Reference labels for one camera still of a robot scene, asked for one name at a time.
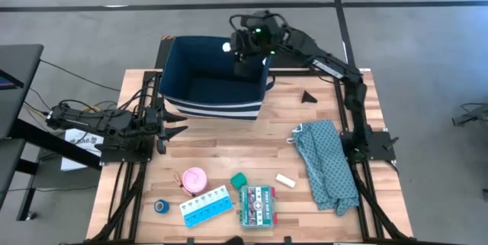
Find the white eraser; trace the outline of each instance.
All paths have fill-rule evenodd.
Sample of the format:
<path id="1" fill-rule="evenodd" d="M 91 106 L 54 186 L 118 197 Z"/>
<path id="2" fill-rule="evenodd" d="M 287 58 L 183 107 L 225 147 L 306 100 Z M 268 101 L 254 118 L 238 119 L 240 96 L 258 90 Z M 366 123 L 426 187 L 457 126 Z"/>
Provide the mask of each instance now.
<path id="1" fill-rule="evenodd" d="M 290 188 L 294 188 L 295 187 L 295 184 L 296 184 L 295 181 L 289 179 L 288 177 L 286 177 L 286 176 L 284 176 L 284 175 L 282 175 L 280 173 L 278 173 L 276 175 L 276 181 L 278 181 L 278 182 L 280 182 L 282 184 L 285 184 L 285 185 L 287 185 Z"/>

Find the blue pill organizer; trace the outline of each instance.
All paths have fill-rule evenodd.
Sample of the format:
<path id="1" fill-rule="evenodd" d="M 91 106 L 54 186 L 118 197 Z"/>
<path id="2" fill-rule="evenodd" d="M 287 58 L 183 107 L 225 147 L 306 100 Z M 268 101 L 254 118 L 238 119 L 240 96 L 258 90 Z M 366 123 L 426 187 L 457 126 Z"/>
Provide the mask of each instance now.
<path id="1" fill-rule="evenodd" d="M 193 227 L 232 208 L 232 200 L 224 185 L 180 204 L 186 227 Z"/>

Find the white paper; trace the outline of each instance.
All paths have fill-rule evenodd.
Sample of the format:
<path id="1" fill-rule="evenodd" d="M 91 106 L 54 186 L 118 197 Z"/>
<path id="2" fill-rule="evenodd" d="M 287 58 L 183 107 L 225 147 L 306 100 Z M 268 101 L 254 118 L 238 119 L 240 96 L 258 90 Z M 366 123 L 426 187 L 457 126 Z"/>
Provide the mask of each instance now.
<path id="1" fill-rule="evenodd" d="M 66 130 L 64 140 L 68 141 L 70 143 L 76 143 L 78 140 L 80 140 L 86 132 L 77 130 L 77 129 L 69 129 Z M 100 156 L 101 152 L 100 150 L 97 150 L 95 148 L 95 144 L 99 143 L 104 143 L 104 138 L 99 137 L 98 135 L 94 134 L 86 134 L 85 138 L 81 140 L 79 143 L 76 144 L 76 146 L 87 150 L 89 153 L 92 153 L 96 156 Z M 82 165 L 80 163 L 77 163 L 75 161 L 69 160 L 67 158 L 64 158 L 61 160 L 61 170 L 62 171 L 69 171 L 69 170 L 74 170 L 74 169 L 81 169 L 85 168 L 85 165 Z"/>

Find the pill organizer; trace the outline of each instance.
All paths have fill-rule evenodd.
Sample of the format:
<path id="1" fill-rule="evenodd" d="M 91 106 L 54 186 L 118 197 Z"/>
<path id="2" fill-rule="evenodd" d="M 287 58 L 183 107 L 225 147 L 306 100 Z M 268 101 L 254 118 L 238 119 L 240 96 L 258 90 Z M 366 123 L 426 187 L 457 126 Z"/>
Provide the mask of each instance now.
<path id="1" fill-rule="evenodd" d="M 275 197 L 275 188 L 269 185 L 243 186 L 239 190 L 241 226 L 244 228 L 274 227 L 278 222 L 275 213 Z"/>
<path id="2" fill-rule="evenodd" d="M 232 200 L 224 185 L 180 204 L 186 227 L 193 227 L 232 208 Z"/>

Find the wooden table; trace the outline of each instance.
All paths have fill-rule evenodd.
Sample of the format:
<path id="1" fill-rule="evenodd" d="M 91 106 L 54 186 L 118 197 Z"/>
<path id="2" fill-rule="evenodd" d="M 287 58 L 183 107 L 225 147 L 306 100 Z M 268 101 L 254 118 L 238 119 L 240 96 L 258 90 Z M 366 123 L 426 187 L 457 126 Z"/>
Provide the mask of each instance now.
<path id="1" fill-rule="evenodd" d="M 126 71 L 120 103 L 140 89 L 144 71 Z M 363 73 L 364 82 L 368 85 L 365 102 L 368 123 L 380 131 L 385 125 L 373 76 L 368 70 Z M 319 102 L 302 104 L 300 100 L 304 89 Z M 166 107 L 168 111 L 179 114 L 171 104 L 167 103 Z M 267 93 L 256 122 L 188 118 L 176 123 L 177 126 L 187 125 L 189 128 L 167 143 L 166 155 L 154 151 L 153 159 L 147 166 L 136 242 L 186 242 L 187 237 L 194 237 L 195 242 L 222 242 L 235 235 L 247 242 L 283 242 L 285 236 L 291 236 L 294 242 L 361 241 L 355 208 L 349 209 L 343 217 L 337 216 L 333 210 L 317 211 L 305 164 L 297 155 L 294 145 L 286 143 L 291 130 L 299 123 L 322 119 L 332 120 L 338 131 L 341 130 L 333 85 L 312 76 L 279 76 L 274 88 Z M 378 203 L 391 221 L 404 234 L 411 236 L 397 174 L 385 162 L 372 161 L 370 164 Z M 101 172 L 87 238 L 96 235 L 107 222 L 118 166 L 117 163 L 109 164 Z M 192 166 L 201 167 L 207 173 L 207 189 L 226 185 L 234 210 L 188 229 L 178 206 L 189 197 L 175 184 L 173 172 L 182 174 Z M 273 229 L 242 230 L 239 226 L 238 193 L 230 185 L 230 178 L 237 172 L 243 172 L 251 185 L 273 185 L 276 188 L 278 225 Z M 277 173 L 295 180 L 295 188 L 289 189 L 276 182 Z M 122 173 L 115 206 L 118 205 L 123 178 Z M 168 214 L 154 212 L 153 204 L 160 198 L 170 202 Z M 130 217 L 132 207 L 127 210 L 122 237 L 128 235 L 127 217 Z M 369 233 L 374 236 L 371 209 L 366 203 L 365 210 Z"/>

